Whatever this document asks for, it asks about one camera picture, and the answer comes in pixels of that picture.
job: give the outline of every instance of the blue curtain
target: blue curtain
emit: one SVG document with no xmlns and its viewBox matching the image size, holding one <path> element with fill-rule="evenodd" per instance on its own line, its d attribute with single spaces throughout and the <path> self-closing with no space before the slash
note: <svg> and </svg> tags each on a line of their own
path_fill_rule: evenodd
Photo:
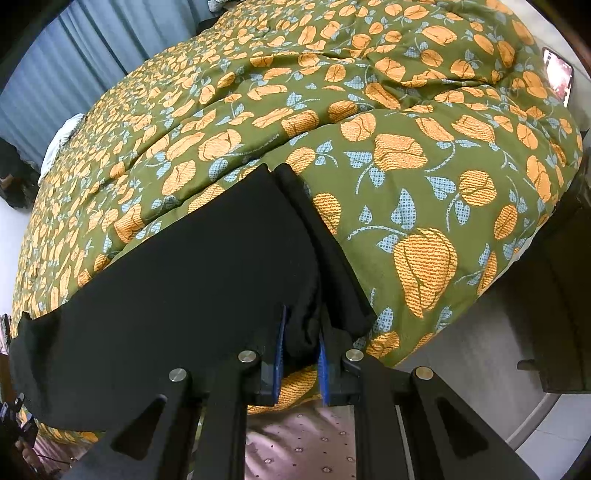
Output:
<svg viewBox="0 0 591 480">
<path fill-rule="evenodd" d="M 148 58 L 196 34 L 207 0 L 74 0 L 43 29 L 0 94 L 0 137 L 40 167 L 64 121 Z"/>
</svg>

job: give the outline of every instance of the silver bolt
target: silver bolt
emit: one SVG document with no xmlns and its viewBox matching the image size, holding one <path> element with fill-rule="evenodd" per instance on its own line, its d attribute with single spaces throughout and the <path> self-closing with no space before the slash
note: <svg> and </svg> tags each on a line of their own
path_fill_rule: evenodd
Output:
<svg viewBox="0 0 591 480">
<path fill-rule="evenodd" d="M 356 348 L 352 348 L 351 350 L 347 350 L 345 353 L 345 357 L 351 360 L 352 362 L 359 362 L 363 360 L 363 352 L 361 350 L 357 350 Z"/>
<path fill-rule="evenodd" d="M 184 368 L 175 368 L 170 371 L 168 378 L 171 382 L 182 382 L 187 378 L 187 371 Z"/>
<path fill-rule="evenodd" d="M 431 380 L 433 378 L 433 370 L 429 367 L 418 367 L 414 372 L 421 380 Z"/>
<path fill-rule="evenodd" d="M 256 360 L 256 352 L 253 352 L 252 350 L 243 350 L 242 352 L 240 352 L 238 354 L 238 359 L 243 364 L 249 364 L 251 362 L 254 362 L 254 360 Z"/>
</svg>

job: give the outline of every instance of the smartphone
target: smartphone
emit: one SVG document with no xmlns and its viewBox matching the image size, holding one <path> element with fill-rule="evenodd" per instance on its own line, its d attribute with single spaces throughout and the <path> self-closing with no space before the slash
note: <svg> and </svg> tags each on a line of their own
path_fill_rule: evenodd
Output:
<svg viewBox="0 0 591 480">
<path fill-rule="evenodd" d="M 550 88 L 564 106 L 567 106 L 573 88 L 574 68 L 564 58 L 546 47 L 542 49 L 542 58 L 546 65 Z"/>
</svg>

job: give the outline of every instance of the bed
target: bed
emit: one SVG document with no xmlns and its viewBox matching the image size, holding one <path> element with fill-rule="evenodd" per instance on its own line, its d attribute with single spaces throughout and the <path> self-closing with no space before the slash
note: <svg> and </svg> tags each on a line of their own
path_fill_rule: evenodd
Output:
<svg viewBox="0 0 591 480">
<path fill-rule="evenodd" d="M 582 148 L 532 35 L 497 0 L 248 0 L 88 112 L 41 185 L 12 333 L 22 312 L 57 308 L 253 169 L 287 162 L 378 315 L 357 346 L 393 367 L 519 254 Z M 284 379 L 277 408 L 315 382 L 313 368 Z"/>
</svg>

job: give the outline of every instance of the green floral comforter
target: green floral comforter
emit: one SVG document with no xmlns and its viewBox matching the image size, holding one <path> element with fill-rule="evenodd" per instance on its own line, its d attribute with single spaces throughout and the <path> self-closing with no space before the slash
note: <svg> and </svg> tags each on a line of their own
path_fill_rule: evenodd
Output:
<svg viewBox="0 0 591 480">
<path fill-rule="evenodd" d="M 379 316 L 360 348 L 393 366 L 490 286 L 581 156 L 531 34 L 497 0 L 247 0 L 88 113 L 41 187 L 13 333 L 22 311 L 57 308 L 261 163 L 287 162 Z M 235 251 L 200 253 L 248 255 L 235 235 Z M 287 378 L 280 407 L 315 380 Z"/>
</svg>

